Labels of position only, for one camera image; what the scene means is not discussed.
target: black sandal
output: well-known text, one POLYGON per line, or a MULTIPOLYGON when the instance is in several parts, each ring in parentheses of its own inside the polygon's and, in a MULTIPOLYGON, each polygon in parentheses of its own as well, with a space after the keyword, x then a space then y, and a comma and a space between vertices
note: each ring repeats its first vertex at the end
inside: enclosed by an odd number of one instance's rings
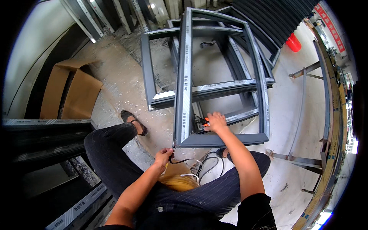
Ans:
POLYGON ((147 133, 148 133, 147 127, 145 127, 140 121, 138 121, 137 118, 131 112, 123 110, 123 111, 120 112, 120 116, 121 116, 122 120, 124 121, 124 123, 132 123, 134 121, 137 121, 142 126, 142 129, 143 129, 143 132, 140 135, 141 136, 147 135, 147 133), (127 122, 128 117, 134 117, 134 120, 132 120, 130 122, 127 122))
POLYGON ((220 148, 220 149, 216 150, 216 156, 218 156, 219 158, 224 158, 223 153, 224 153, 225 149, 226 148, 220 148))

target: hand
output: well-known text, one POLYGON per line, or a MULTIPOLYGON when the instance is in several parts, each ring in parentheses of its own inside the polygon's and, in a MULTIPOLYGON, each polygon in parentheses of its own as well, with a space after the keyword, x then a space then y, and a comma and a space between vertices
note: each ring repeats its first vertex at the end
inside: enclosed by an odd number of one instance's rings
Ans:
POLYGON ((226 118, 224 115, 221 115, 221 113, 213 112, 213 115, 208 113, 207 117, 209 126, 205 127, 206 131, 212 131, 218 134, 218 132, 228 128, 226 125, 226 118))
POLYGON ((163 173, 165 171, 165 166, 169 162, 169 158, 174 158, 173 152, 175 152, 175 150, 170 148, 163 148, 156 153, 155 162, 153 164, 158 167, 160 173, 163 173))

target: black shirt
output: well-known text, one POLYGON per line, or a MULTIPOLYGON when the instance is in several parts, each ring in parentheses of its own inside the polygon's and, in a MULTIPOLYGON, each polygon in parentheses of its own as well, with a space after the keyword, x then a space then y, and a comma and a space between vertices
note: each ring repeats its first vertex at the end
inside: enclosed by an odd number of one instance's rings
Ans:
MULTIPOLYGON (((276 230, 270 207, 271 197, 258 193, 245 198, 238 208, 238 223, 223 223, 209 214, 161 212, 147 218, 138 228, 142 229, 249 229, 276 230)), ((97 230, 131 230, 124 225, 106 225, 97 230)))

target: red bucket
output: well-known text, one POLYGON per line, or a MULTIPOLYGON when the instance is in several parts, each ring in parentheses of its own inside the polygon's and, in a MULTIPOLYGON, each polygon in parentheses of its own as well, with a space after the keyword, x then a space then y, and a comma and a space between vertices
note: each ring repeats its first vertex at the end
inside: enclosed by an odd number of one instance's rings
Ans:
POLYGON ((287 39, 286 44, 294 52, 298 52, 301 49, 301 44, 294 33, 287 39))

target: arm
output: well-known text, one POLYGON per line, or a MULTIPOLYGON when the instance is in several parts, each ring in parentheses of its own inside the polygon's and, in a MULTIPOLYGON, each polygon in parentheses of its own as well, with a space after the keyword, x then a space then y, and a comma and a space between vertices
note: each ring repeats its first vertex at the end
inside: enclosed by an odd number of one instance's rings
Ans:
POLYGON ((253 194, 265 193, 257 163, 244 144, 230 131, 225 116, 218 112, 213 115, 208 113, 207 116, 210 126, 205 127, 205 130, 215 132, 225 143, 239 173, 241 200, 253 194))
POLYGON ((121 224, 134 228, 132 222, 134 213, 142 205, 161 173, 165 171, 166 163, 173 152, 173 149, 163 148, 156 154, 153 165, 120 195, 105 225, 121 224))

